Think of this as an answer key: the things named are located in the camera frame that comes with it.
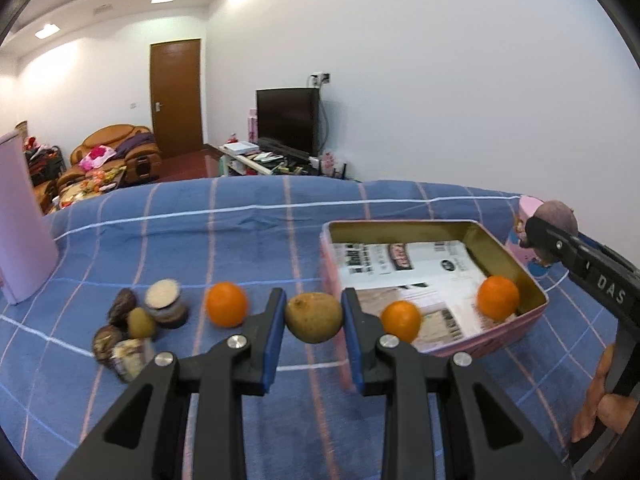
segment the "leather sofa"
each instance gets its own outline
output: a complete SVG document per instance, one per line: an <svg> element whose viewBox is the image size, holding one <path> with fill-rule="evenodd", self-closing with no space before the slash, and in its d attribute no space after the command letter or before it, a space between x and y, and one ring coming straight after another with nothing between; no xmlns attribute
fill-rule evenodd
<svg viewBox="0 0 640 480"><path fill-rule="evenodd" d="M36 202L40 206L42 213L47 214L53 207L53 198L58 194L55 181L48 180L34 187L33 194L36 197Z"/></svg>
<svg viewBox="0 0 640 480"><path fill-rule="evenodd" d="M78 166L78 163L88 155L95 146L103 145L117 148L121 142L129 139L129 137L150 131L146 126L113 124L92 133L80 146L73 150L71 156L69 156L71 168L59 177L58 189L62 190L69 184L84 178L85 171ZM124 181L127 184L142 184L160 176L160 165L162 164L160 155L161 152L158 145L150 142L133 148L127 153L125 158L108 160L100 169L109 171L112 168L117 168L125 164L127 171L124 176Z"/></svg>

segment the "orange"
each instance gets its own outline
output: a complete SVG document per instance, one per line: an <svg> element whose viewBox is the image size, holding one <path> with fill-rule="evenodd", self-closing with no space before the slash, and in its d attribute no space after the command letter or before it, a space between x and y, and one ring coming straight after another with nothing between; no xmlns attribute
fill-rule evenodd
<svg viewBox="0 0 640 480"><path fill-rule="evenodd" d="M222 328L231 328L244 321L249 301L244 290L235 283L221 282L209 289L206 307L212 323Z"/></svg>
<svg viewBox="0 0 640 480"><path fill-rule="evenodd" d="M410 301L394 301L380 314L385 332L405 343L411 343L420 332L422 316Z"/></svg>
<svg viewBox="0 0 640 480"><path fill-rule="evenodd" d="M503 276L489 276L478 289L478 310L494 321L504 321L515 314L520 292L515 283Z"/></svg>

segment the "white box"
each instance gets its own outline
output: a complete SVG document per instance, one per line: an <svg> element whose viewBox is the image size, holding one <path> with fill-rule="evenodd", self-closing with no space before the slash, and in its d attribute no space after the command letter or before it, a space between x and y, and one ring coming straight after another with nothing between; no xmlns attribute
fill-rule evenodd
<svg viewBox="0 0 640 480"><path fill-rule="evenodd" d="M233 155L244 155L245 153L259 152L260 146L251 142L230 142L222 146L225 150Z"/></svg>

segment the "pink cylinder container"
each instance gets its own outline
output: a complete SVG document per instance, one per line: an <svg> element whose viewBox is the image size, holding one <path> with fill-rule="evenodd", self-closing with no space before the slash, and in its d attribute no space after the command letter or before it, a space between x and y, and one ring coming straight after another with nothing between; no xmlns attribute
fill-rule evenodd
<svg viewBox="0 0 640 480"><path fill-rule="evenodd" d="M520 240L525 234L524 225L527 220L533 216L543 204L542 200L534 198L532 196L520 197L520 204L518 208L518 216L514 218L513 229L509 233L507 242L505 243L509 252L518 260L529 273L536 277L545 276L549 270L549 266L540 265L540 260L536 256L533 249L525 249L520 246Z"/></svg>
<svg viewBox="0 0 640 480"><path fill-rule="evenodd" d="M0 286L9 303L26 300L47 280L58 248L36 203L20 132L0 137Z"/></svg>
<svg viewBox="0 0 640 480"><path fill-rule="evenodd" d="M258 110L252 108L249 110L249 118L247 119L248 137L249 142L258 142Z"/></svg>

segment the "pink bag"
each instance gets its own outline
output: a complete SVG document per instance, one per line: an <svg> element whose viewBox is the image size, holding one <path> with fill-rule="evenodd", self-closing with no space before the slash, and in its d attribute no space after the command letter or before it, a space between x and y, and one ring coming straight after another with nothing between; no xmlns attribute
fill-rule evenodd
<svg viewBox="0 0 640 480"><path fill-rule="evenodd" d="M11 304L47 280L58 248L36 203L20 132L0 136L0 286Z"/></svg>

